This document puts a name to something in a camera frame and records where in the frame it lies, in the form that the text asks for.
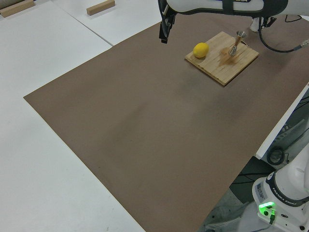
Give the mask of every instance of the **green light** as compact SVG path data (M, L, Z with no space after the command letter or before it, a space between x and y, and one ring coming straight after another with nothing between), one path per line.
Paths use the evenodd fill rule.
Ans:
M266 207L269 207L269 206L273 206L274 204L275 204L274 202L267 202L267 203L259 205L259 208L260 209L266 208Z

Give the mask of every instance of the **metal jigger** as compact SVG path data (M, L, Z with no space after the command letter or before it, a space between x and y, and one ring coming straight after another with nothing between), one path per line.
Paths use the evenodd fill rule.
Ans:
M246 36L247 35L244 31L237 31L237 38L236 38L235 44L232 47L232 49L228 52L230 56L233 57L234 55L236 55L238 44L242 41L242 39L246 38Z

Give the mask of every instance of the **white table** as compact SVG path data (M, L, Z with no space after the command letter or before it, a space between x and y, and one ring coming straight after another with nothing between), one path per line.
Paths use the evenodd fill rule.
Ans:
M53 0L55 4L112 45L161 21L157 0L116 0L114 7L92 16L87 15L86 8L103 1Z
M23 99L110 45L47 0L0 30L0 231L143 232Z

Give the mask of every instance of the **brown mat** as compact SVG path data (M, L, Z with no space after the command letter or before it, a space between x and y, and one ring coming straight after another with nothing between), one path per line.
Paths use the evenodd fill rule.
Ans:
M155 25L25 99L147 232L194 232L309 80L308 50L249 32L260 56L226 87L184 60L250 22L178 15L167 45ZM290 48L308 31L280 18L265 40Z

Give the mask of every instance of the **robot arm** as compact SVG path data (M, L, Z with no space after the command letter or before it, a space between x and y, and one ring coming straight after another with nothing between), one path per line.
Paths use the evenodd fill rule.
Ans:
M158 0L162 16L159 38L167 43L177 13L217 13L269 18L275 15L309 15L309 0Z

